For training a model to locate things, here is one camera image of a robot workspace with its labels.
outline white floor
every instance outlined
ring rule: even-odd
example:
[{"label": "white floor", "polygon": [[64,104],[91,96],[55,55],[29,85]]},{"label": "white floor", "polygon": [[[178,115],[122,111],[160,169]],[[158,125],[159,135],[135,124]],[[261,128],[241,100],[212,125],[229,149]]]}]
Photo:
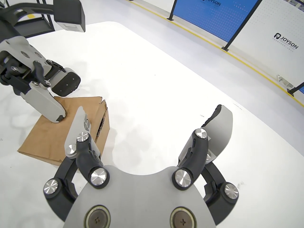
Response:
[{"label": "white floor", "polygon": [[[35,2],[8,1],[10,4]],[[115,21],[128,27],[240,103],[304,155],[304,108],[259,74],[209,43],[127,0],[81,0],[81,3],[86,24]],[[61,27],[55,25],[55,29],[60,30]],[[197,88],[197,93],[204,93],[203,87],[198,85]]]}]

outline cardboard flap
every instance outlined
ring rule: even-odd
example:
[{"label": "cardboard flap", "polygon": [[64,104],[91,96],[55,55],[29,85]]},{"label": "cardboard flap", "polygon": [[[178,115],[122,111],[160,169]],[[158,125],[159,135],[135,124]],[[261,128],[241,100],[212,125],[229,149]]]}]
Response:
[{"label": "cardboard flap", "polygon": [[60,123],[52,123],[41,116],[18,152],[40,157],[40,160],[51,160],[62,162],[65,158],[64,143],[71,124],[77,112],[82,106],[91,123],[91,136],[95,140],[100,128],[100,121],[106,114],[106,103],[102,97],[78,97],[55,99],[62,104],[66,110],[66,117]]}]

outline silver screw cap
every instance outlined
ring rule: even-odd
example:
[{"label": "silver screw cap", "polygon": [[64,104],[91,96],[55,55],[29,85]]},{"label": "silver screw cap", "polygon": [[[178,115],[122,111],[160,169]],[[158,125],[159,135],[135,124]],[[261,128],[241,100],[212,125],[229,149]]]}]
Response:
[{"label": "silver screw cap", "polygon": [[202,139],[205,139],[208,136],[207,132],[203,128],[197,128],[194,132],[197,137]]},{"label": "silver screw cap", "polygon": [[89,138],[89,134],[87,132],[81,132],[78,137],[77,137],[77,141],[79,142],[84,142]]},{"label": "silver screw cap", "polygon": [[74,155],[76,153],[76,144],[70,144],[65,151],[69,155]]},{"label": "silver screw cap", "polygon": [[95,186],[102,185],[107,178],[107,172],[104,168],[98,168],[91,174],[91,183]]},{"label": "silver screw cap", "polygon": [[183,188],[188,187],[191,185],[191,178],[188,172],[184,171],[183,169],[179,169],[175,173],[175,180],[177,184]]},{"label": "silver screw cap", "polygon": [[239,191],[238,189],[233,185],[233,184],[227,184],[225,186],[225,194],[227,195],[227,197],[229,197],[230,199],[237,199],[239,196]]},{"label": "silver screw cap", "polygon": [[211,156],[210,156],[210,154],[208,153],[208,154],[207,154],[206,161],[209,161],[210,159],[211,159]]},{"label": "silver screw cap", "polygon": [[50,195],[53,194],[58,188],[58,182],[56,179],[50,179],[44,185],[43,191],[45,194]]},{"label": "silver screw cap", "polygon": [[11,66],[11,69],[12,69],[12,71],[15,71],[15,72],[19,71],[19,69],[17,67],[15,67],[15,66]]},{"label": "silver screw cap", "polygon": [[51,86],[50,81],[48,81],[48,80],[44,80],[44,82],[45,82],[45,84],[46,84],[47,86]]}]

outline brown cardboard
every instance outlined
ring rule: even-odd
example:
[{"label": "brown cardboard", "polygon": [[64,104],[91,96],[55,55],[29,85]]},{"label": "brown cardboard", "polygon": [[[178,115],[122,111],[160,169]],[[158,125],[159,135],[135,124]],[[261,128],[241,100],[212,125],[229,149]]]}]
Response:
[{"label": "brown cardboard", "polygon": [[50,164],[60,165],[65,158],[65,139],[77,109],[82,106],[91,123],[90,134],[102,154],[110,130],[108,108],[102,97],[55,97],[55,99],[65,108],[65,119],[60,123],[52,123],[41,116],[18,152]]}]

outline white table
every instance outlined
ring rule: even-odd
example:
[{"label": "white table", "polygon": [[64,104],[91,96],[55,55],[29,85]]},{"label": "white table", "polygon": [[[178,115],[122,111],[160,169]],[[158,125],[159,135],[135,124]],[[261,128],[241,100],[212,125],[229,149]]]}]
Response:
[{"label": "white table", "polygon": [[[139,175],[176,165],[191,132],[223,104],[233,113],[233,133],[215,164],[238,186],[240,198],[218,227],[302,227],[304,158],[200,76],[115,22],[89,25],[86,33],[56,31],[29,42],[80,75],[81,85],[71,97],[106,100],[111,130],[104,164]],[[12,88],[1,86],[0,118],[0,227],[62,227],[43,195],[56,167],[16,151],[39,113]],[[77,174],[74,182],[80,192],[84,179]],[[202,177],[195,184],[204,195]]]}]

